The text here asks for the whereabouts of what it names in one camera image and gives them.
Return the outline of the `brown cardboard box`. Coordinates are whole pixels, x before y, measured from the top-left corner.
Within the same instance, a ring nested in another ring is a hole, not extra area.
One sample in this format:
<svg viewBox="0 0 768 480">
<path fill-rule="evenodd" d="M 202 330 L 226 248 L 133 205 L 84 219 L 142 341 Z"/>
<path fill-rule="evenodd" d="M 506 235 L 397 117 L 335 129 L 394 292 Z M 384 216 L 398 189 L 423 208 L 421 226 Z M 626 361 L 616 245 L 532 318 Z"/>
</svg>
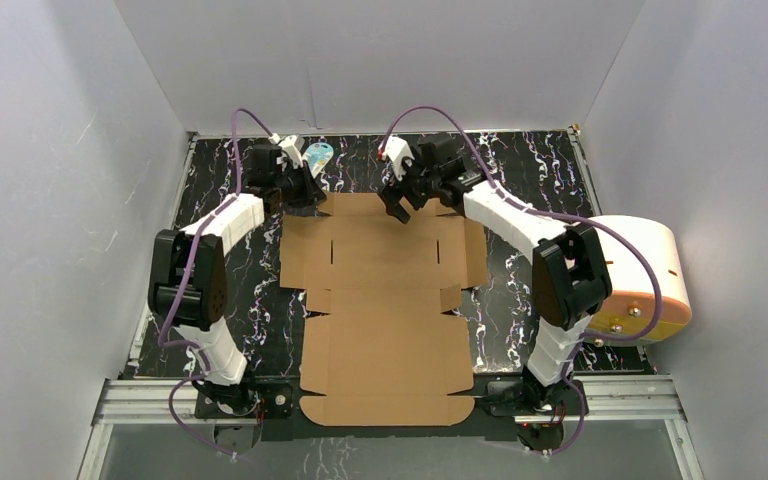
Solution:
<svg viewBox="0 0 768 480">
<path fill-rule="evenodd" d="M 304 292 L 299 401 L 325 427 L 442 427 L 475 402 L 466 289 L 488 279 L 479 223 L 437 201 L 407 223 L 373 193 L 287 215 L 280 284 Z"/>
</svg>

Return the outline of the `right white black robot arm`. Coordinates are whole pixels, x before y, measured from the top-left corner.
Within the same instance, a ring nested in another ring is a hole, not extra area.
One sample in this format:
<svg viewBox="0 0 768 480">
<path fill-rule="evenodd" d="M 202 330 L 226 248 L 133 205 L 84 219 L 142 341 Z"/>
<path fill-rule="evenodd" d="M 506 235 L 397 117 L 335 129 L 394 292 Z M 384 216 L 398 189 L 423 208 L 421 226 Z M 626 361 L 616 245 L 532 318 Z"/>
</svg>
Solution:
<svg viewBox="0 0 768 480">
<path fill-rule="evenodd" d="M 526 364 L 525 405 L 550 413 L 563 399 L 575 348 L 587 323 L 612 293 L 599 235 L 582 221 L 540 215 L 483 169 L 467 168 L 453 138 L 440 134 L 416 145 L 390 135 L 379 148 L 391 177 L 378 195 L 388 215 L 406 224 L 435 200 L 492 231 L 531 265 L 531 295 L 540 323 Z"/>
</svg>

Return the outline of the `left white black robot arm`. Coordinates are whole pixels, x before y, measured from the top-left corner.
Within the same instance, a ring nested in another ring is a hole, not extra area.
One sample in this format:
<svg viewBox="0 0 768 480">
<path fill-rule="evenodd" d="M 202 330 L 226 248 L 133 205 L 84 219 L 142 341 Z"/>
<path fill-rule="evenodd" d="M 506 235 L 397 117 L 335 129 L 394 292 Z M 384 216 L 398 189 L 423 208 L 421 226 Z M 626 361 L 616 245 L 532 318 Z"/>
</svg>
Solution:
<svg viewBox="0 0 768 480">
<path fill-rule="evenodd" d="M 192 352 L 201 382 L 222 387 L 220 403 L 235 416 L 254 411 L 257 387 L 244 380 L 247 360 L 230 333 L 226 258 L 236 245 L 283 208 L 320 204 L 319 176 L 334 156 L 327 143 L 289 136 L 234 156 L 238 184 L 219 205 L 179 229 L 157 233 L 147 304 L 161 320 L 157 343 Z"/>
</svg>

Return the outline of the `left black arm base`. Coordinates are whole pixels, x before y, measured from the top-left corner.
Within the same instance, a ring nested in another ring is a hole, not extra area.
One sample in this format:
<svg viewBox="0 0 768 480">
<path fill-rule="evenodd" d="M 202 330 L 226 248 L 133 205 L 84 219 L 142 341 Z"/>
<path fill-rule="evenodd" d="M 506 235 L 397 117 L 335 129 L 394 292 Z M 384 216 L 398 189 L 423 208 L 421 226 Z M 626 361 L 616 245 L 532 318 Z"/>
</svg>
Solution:
<svg viewBox="0 0 768 480">
<path fill-rule="evenodd" d="M 212 422 L 213 442 L 238 456 L 259 443 L 267 421 L 281 423 L 293 412 L 293 385 L 278 377 L 249 372 L 238 385 L 197 380 L 191 386 L 197 392 L 195 417 Z"/>
</svg>

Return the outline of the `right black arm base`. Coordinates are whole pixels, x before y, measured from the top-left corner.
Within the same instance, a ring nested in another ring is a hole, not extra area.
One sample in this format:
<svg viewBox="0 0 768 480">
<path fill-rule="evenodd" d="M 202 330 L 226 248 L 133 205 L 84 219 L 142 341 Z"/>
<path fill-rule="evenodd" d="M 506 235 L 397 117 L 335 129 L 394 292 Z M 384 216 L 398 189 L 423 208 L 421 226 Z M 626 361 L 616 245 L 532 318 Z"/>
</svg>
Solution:
<svg viewBox="0 0 768 480">
<path fill-rule="evenodd" d="M 584 386 L 571 374 L 544 386 L 528 370 L 518 379 L 489 381 L 475 404 L 493 417 L 529 416 L 529 421 L 516 422 L 518 440 L 526 450 L 544 457 L 567 449 L 589 414 Z"/>
</svg>

